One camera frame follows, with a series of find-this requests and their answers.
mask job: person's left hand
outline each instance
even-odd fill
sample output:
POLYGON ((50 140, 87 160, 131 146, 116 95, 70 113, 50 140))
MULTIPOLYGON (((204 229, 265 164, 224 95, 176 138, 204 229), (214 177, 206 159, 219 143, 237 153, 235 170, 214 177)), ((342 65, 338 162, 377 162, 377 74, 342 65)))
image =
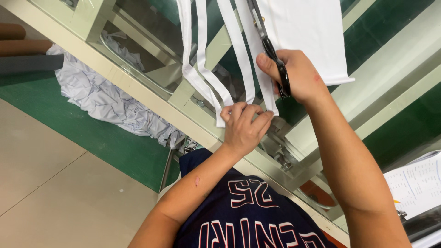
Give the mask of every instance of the person's left hand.
POLYGON ((250 153, 259 144, 265 135, 274 113, 263 112, 259 105, 248 105, 246 102, 238 102, 232 106, 226 106, 220 113, 225 121, 226 146, 233 154, 240 158, 250 153), (259 116, 253 121, 254 114, 259 116))

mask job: scissors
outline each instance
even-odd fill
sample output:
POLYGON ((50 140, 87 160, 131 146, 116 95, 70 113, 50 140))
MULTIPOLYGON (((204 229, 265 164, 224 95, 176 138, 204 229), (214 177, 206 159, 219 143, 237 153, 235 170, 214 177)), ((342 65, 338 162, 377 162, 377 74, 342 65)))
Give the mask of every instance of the scissors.
POLYGON ((262 41, 263 49, 266 55, 272 59, 276 65, 280 74, 281 84, 278 83, 277 87, 279 88, 280 98, 286 98, 291 95, 291 88, 289 86, 289 78, 288 73, 286 71, 285 64, 283 61, 277 57, 277 53, 274 50, 273 44, 268 38, 268 34, 266 33, 265 25, 263 24, 264 18, 260 14, 259 6, 257 5, 256 0, 247 0, 248 7, 251 11, 251 15, 254 19, 254 26, 257 28, 259 33, 260 40, 262 41))

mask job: scissors blade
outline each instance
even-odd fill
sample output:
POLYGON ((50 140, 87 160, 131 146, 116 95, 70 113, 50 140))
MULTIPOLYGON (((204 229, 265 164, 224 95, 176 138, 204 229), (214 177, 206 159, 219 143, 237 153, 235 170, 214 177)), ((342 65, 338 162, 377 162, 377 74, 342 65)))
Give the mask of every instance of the scissors blade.
POLYGON ((251 12, 251 16, 253 16, 253 19, 255 21, 255 26, 257 28, 257 31, 259 32, 260 39, 263 39, 264 37, 267 37, 266 28, 263 24, 263 18, 259 10, 259 6, 257 5, 257 0, 247 0, 248 7, 251 12))

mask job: hand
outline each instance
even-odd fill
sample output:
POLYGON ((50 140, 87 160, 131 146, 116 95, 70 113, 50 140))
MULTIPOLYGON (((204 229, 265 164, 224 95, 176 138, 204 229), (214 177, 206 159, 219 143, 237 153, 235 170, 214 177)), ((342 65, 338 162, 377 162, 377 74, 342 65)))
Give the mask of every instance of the hand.
POLYGON ((226 106, 220 113, 225 121, 225 141, 222 146, 239 158, 247 155, 265 135, 273 115, 272 111, 263 112, 259 105, 248 105, 246 102, 226 106), (253 121, 254 114, 259 116, 253 121))
MULTIPOLYGON (((291 96, 297 102, 308 105, 310 102, 329 95, 325 83, 306 55, 300 50, 277 50, 277 56, 285 63, 291 87, 291 96)), ((277 83, 280 74, 276 63, 261 53, 256 58, 257 66, 268 74, 274 83, 274 93, 279 94, 277 83)))

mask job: navy blue jersey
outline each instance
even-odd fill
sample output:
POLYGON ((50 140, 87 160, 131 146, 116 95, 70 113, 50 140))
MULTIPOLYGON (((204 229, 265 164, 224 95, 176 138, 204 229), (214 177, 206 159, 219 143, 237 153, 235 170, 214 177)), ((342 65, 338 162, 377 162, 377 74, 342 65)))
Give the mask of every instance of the navy blue jersey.
MULTIPOLYGON (((203 148, 179 159, 182 176, 205 161, 203 148)), ((230 169, 179 229, 175 248, 335 248, 311 217, 259 177, 230 169)))

